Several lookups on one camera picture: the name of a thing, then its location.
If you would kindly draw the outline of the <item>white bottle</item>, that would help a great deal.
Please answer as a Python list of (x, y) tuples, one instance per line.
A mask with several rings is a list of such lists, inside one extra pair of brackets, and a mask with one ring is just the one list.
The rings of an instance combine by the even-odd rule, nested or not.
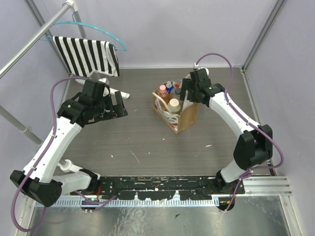
[(180, 96), (181, 96), (181, 88), (175, 88), (174, 97), (180, 100)]

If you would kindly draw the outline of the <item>green bottle beige cap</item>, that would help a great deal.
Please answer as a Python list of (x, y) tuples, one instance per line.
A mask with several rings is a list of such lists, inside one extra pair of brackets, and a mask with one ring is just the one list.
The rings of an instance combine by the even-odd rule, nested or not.
[(172, 98), (170, 99), (169, 103), (167, 104), (169, 110), (173, 114), (179, 115), (181, 113), (181, 105), (178, 99)]

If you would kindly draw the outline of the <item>watermelon print canvas bag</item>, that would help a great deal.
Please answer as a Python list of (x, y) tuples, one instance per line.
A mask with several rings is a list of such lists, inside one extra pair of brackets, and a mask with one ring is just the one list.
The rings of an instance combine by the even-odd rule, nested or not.
[[(183, 130), (187, 129), (189, 126), (196, 122), (197, 118), (197, 104), (188, 101), (187, 96), (185, 100), (180, 102), (181, 113), (179, 115), (170, 112), (165, 101), (158, 94), (159, 87), (152, 92), (153, 95), (153, 109), (162, 118), (162, 120), (173, 130), (174, 133), (178, 134)], [(170, 93), (170, 99), (174, 97), (175, 87)]]

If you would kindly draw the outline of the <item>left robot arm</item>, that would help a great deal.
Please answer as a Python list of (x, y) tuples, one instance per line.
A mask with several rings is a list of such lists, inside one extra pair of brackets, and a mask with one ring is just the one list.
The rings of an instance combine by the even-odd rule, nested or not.
[(14, 170), (10, 180), (24, 195), (52, 206), (60, 196), (77, 190), (97, 192), (100, 175), (60, 160), (76, 135), (89, 124), (128, 115), (124, 93), (103, 80), (87, 79), (81, 92), (53, 111), (54, 124), (41, 148), (23, 170)]

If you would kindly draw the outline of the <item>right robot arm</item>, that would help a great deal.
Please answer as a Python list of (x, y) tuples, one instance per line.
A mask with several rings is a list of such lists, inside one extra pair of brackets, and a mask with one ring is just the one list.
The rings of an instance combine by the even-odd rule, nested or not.
[(182, 80), (180, 100), (206, 105), (236, 135), (237, 143), (232, 161), (216, 173), (215, 187), (220, 193), (228, 193), (233, 188), (233, 182), (241, 175), (272, 157), (271, 127), (261, 126), (247, 116), (232, 101), (221, 84), (212, 84), (205, 68), (192, 71), (189, 78)]

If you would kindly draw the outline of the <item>blue pump bottle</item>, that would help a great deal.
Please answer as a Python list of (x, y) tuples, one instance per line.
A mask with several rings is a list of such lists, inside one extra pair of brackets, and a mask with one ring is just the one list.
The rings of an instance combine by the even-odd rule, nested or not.
[(174, 87), (173, 87), (173, 84), (172, 84), (170, 81), (167, 81), (166, 84), (165, 84), (165, 86), (166, 86), (167, 92), (170, 94), (171, 91), (172, 91), (172, 89), (174, 88)]

